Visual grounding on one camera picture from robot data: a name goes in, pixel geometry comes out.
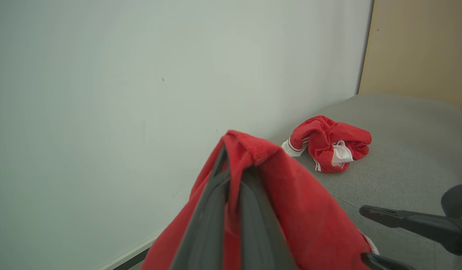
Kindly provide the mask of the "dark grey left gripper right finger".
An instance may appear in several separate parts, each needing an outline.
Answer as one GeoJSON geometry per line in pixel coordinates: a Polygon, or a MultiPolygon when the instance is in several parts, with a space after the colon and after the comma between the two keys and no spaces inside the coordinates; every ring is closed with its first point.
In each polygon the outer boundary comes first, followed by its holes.
{"type": "Polygon", "coordinates": [[[241,269],[296,270],[296,262],[256,169],[243,171],[239,200],[241,269]]]}

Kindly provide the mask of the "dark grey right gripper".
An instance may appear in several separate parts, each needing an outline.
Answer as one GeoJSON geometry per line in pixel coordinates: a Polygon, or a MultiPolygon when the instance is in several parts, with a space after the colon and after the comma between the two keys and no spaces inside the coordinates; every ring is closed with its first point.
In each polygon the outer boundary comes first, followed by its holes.
{"type": "MultiPolygon", "coordinates": [[[[404,210],[389,210],[364,205],[360,214],[389,228],[401,228],[441,244],[450,253],[462,256],[462,184],[442,195],[445,216],[404,210]]],[[[411,265],[371,252],[361,254],[361,261],[370,270],[415,270],[411,265]]]]}

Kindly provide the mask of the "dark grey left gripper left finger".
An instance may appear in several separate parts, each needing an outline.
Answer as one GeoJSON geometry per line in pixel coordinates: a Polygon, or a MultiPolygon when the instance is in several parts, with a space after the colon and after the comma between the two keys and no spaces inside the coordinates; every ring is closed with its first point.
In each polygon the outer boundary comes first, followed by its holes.
{"type": "Polygon", "coordinates": [[[225,205],[229,185],[228,153],[222,146],[176,251],[171,270],[224,268],[225,205]]]}

